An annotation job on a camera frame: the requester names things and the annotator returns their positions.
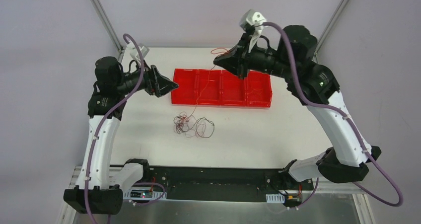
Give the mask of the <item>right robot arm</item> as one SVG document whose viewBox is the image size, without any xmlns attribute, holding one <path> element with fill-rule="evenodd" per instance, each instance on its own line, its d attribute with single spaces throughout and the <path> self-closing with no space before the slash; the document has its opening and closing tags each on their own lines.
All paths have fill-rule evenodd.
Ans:
<svg viewBox="0 0 421 224">
<path fill-rule="evenodd" d="M 280 173 L 284 187 L 294 189 L 307 179 L 324 177 L 334 183 L 362 181 L 369 172 L 367 164 L 378 159 L 381 149 L 371 146 L 350 125 L 340 86 L 332 71 L 312 60 L 317 39 L 302 25 L 285 27 L 295 67 L 288 59 L 287 46 L 277 49 L 251 44 L 252 31 L 246 31 L 228 52 L 218 55 L 213 63 L 238 78 L 250 71 L 283 78 L 288 91 L 314 115 L 332 146 L 320 155 L 304 160 L 294 159 Z"/>
</svg>

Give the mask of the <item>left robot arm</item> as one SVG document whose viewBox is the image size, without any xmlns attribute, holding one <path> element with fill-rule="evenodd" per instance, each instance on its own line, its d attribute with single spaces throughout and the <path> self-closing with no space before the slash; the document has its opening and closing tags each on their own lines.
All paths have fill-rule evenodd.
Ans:
<svg viewBox="0 0 421 224">
<path fill-rule="evenodd" d="M 115 57 L 106 56 L 95 63 L 96 82 L 88 102 L 89 136 L 80 174 L 75 186 L 64 191 L 64 201 L 80 214 L 116 215 L 123 195 L 135 184 L 146 186 L 151 172 L 145 159 L 129 159 L 110 176 L 112 147 L 123 110 L 131 94 L 144 90 L 158 98 L 179 85 L 163 76 L 155 65 L 144 68 L 132 60 L 135 70 L 123 71 Z"/>
</svg>

